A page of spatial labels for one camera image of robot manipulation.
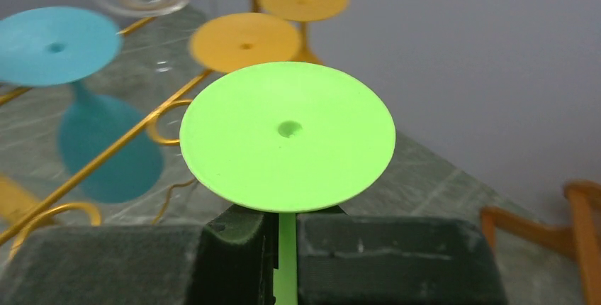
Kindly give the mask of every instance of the gray wall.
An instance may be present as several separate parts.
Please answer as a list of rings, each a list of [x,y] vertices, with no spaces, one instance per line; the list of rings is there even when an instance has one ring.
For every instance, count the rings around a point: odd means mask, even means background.
[[[561,184],[601,180],[601,0],[352,0],[313,27],[329,65],[400,131],[550,221]],[[218,0],[219,13],[245,0]],[[1,0],[3,16],[89,0]]]

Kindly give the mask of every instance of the gray floor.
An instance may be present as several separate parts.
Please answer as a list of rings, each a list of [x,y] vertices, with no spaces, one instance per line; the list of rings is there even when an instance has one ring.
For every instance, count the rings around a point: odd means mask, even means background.
[[[202,21],[201,14],[184,9],[168,17],[160,27],[159,41],[174,62],[175,78],[182,83],[201,71],[189,58],[186,46],[191,31]],[[118,96],[140,109],[148,110],[150,104],[158,104],[163,96],[157,93],[156,84],[148,80],[152,74],[150,58],[156,50],[149,46],[151,34],[156,33],[148,27],[128,37],[119,58],[86,83],[96,92]],[[208,79],[203,87],[215,78]],[[30,91],[0,108],[0,172],[39,197],[47,196],[68,178],[56,152],[55,137],[57,124],[70,101],[66,87],[55,87]],[[100,205],[106,223],[149,223],[164,201],[165,189],[191,177],[176,149],[166,151],[165,155],[169,164],[151,192],[126,204]],[[85,196],[74,190],[64,199],[74,200],[85,200]],[[350,214],[443,216],[477,223],[479,209],[484,205],[497,205],[529,216],[483,183],[399,133],[388,169],[373,186],[343,208]],[[163,223],[204,223],[228,206],[229,203],[206,188],[193,185],[175,194]],[[61,219],[65,223],[86,223],[85,216],[75,212]],[[0,222],[0,230],[5,227]],[[501,233],[498,241],[498,264],[511,304],[583,304],[578,268],[573,262],[510,235]],[[0,248],[0,261],[6,260],[9,244]]]

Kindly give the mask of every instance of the gold metal rack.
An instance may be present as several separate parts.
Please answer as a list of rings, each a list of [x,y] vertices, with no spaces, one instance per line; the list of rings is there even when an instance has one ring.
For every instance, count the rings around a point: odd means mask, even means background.
[[[250,10],[253,12],[260,11],[259,0],[249,0]],[[139,21],[134,22],[128,27],[121,30],[120,34],[123,36],[130,35],[131,33],[137,31],[143,26],[147,25],[155,18],[144,18]],[[190,92],[194,87],[196,87],[199,83],[201,83],[210,73],[211,70],[204,70],[198,76],[191,79],[187,84],[185,84],[179,91],[175,92],[171,95],[167,100],[163,101],[161,105],[159,105],[154,111],[150,112],[144,119],[141,120],[137,125],[131,128],[125,135],[121,136],[116,142],[106,148],[100,155],[95,157],[91,162],[89,162],[85,167],[83,167],[80,171],[74,174],[70,179],[68,179],[62,186],[58,187],[54,190],[46,199],[37,203],[28,213],[22,215],[17,221],[15,221],[12,226],[0,234],[0,245],[5,244],[7,241],[19,235],[17,238],[18,242],[15,242],[16,247],[22,243],[22,241],[26,238],[30,231],[34,230],[38,227],[38,221],[44,221],[49,216],[56,215],[63,211],[67,211],[70,209],[82,209],[85,210],[89,214],[93,214],[91,220],[93,225],[98,225],[101,222],[100,215],[97,212],[97,209],[88,209],[87,204],[83,203],[70,203],[63,204],[57,206],[55,208],[50,208],[56,202],[58,202],[62,197],[64,197],[67,193],[69,193],[73,188],[75,188],[81,181],[83,181],[86,177],[88,177],[95,169],[97,169],[100,165],[102,165],[105,161],[107,161],[111,156],[115,155],[124,145],[129,143],[137,134],[146,130],[146,127],[156,115],[163,112],[163,110],[168,107],[172,102],[179,100],[180,97]],[[0,106],[16,99],[17,97],[25,94],[27,91],[31,90],[28,87],[16,87],[9,91],[8,93],[0,96]]]

